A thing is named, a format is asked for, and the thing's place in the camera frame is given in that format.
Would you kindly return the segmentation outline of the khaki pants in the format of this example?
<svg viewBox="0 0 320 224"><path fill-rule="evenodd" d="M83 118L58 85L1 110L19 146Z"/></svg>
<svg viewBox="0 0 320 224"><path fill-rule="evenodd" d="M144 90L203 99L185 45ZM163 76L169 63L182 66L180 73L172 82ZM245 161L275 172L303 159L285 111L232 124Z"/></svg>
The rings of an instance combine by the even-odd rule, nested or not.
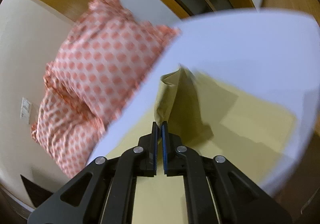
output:
<svg viewBox="0 0 320 224"><path fill-rule="evenodd" d="M207 158L224 156L258 186L280 158L295 117L206 74L180 68L162 76L146 112L124 113L108 131L122 137L108 155L114 158L158 126L156 175L137 178L131 223L189 223L183 177L164 173L163 122L183 145Z"/></svg>

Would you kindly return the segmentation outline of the orange polka dot pillow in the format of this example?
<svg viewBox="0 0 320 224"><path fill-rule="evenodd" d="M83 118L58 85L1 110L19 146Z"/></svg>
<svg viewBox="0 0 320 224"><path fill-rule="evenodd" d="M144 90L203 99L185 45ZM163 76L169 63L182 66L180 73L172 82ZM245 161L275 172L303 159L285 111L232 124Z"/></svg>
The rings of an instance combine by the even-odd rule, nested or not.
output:
<svg viewBox="0 0 320 224"><path fill-rule="evenodd" d="M84 169L105 131L101 119L84 103L49 88L31 126L31 137L68 178L73 178Z"/></svg>
<svg viewBox="0 0 320 224"><path fill-rule="evenodd" d="M48 65L45 82L78 97L108 125L179 33L135 21L120 0L91 0Z"/></svg>

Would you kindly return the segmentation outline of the white bed sheet mattress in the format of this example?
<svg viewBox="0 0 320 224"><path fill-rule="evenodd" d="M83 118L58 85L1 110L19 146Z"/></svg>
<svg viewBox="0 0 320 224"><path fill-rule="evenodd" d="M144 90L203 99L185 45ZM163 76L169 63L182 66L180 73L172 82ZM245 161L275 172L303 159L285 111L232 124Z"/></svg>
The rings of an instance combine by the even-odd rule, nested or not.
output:
<svg viewBox="0 0 320 224"><path fill-rule="evenodd" d="M312 16L281 9L240 9L178 23L181 35L165 50L91 159L109 157L122 140L108 131L124 113L141 116L157 97L161 76L185 68L206 74L295 117L280 158L259 186L273 195L292 175L310 142L319 112L319 25Z"/></svg>

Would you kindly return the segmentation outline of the white wall switch plate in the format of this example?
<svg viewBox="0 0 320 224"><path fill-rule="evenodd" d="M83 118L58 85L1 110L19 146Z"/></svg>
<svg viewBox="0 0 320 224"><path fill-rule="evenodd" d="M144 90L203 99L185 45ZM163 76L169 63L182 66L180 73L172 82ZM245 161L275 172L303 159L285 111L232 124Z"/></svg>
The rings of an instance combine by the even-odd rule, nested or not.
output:
<svg viewBox="0 0 320 224"><path fill-rule="evenodd" d="M31 102L23 97L21 102L20 119L22 119L27 125L30 124L31 107Z"/></svg>

